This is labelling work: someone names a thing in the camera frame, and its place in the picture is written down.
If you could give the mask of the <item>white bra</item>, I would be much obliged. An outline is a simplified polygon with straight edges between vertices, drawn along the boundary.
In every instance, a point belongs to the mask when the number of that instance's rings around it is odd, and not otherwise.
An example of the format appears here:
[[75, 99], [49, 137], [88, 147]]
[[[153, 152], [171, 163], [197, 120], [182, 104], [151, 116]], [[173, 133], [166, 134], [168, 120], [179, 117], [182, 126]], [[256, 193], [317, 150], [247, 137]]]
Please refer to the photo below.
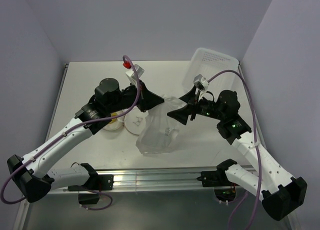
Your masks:
[[146, 124], [136, 147], [142, 155], [166, 154], [174, 150], [182, 124], [167, 113], [183, 108], [186, 103], [174, 96], [163, 95], [164, 102], [148, 111]]

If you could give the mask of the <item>white mesh laundry bag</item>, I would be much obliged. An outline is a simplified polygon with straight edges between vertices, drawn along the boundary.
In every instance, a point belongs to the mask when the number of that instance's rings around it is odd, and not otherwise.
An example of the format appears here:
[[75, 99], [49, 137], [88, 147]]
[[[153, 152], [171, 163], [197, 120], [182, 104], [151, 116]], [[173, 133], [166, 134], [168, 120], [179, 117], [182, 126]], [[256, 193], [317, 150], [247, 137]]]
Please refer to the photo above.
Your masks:
[[129, 133], [139, 136], [146, 127], [146, 117], [148, 115], [148, 112], [142, 112], [134, 107], [129, 113], [112, 119], [103, 130], [111, 132], [125, 128]]

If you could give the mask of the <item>yellow bra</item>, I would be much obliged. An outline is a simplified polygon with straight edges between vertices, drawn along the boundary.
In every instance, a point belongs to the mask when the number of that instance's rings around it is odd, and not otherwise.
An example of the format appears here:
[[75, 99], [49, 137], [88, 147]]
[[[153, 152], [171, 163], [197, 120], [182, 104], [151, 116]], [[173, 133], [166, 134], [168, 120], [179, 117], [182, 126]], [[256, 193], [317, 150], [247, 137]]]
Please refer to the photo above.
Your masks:
[[112, 118], [111, 121], [116, 122], [119, 117], [119, 114], [117, 112], [113, 112], [110, 116]]

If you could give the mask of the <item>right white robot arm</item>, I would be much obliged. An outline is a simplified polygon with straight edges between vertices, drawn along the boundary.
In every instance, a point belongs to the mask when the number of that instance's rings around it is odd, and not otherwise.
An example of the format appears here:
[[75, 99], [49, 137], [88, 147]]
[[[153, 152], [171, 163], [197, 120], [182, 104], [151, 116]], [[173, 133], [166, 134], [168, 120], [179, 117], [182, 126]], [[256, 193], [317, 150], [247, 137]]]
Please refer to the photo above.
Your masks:
[[216, 180], [222, 184], [235, 183], [257, 195], [264, 210], [280, 221], [300, 207], [305, 200], [307, 182], [285, 170], [255, 138], [254, 131], [240, 117], [238, 95], [223, 90], [217, 100], [200, 98], [193, 87], [180, 97], [186, 105], [167, 116], [186, 125], [196, 115], [218, 120], [217, 130], [233, 148], [244, 156], [258, 175], [243, 169], [235, 160], [227, 159], [216, 167]]

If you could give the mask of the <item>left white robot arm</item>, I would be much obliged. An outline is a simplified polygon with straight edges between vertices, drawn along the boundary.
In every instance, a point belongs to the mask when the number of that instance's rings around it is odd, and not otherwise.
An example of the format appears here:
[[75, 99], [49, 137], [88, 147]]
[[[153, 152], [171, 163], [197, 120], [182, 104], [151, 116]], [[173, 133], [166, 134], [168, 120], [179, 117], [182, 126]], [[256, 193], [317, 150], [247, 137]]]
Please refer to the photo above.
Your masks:
[[149, 91], [142, 81], [121, 90], [116, 79], [103, 79], [88, 103], [54, 137], [23, 157], [14, 154], [7, 160], [10, 179], [30, 203], [42, 199], [50, 190], [63, 187], [94, 190], [100, 178], [90, 164], [58, 170], [54, 170], [53, 165], [110, 123], [112, 113], [134, 107], [146, 112], [163, 102], [164, 99]]

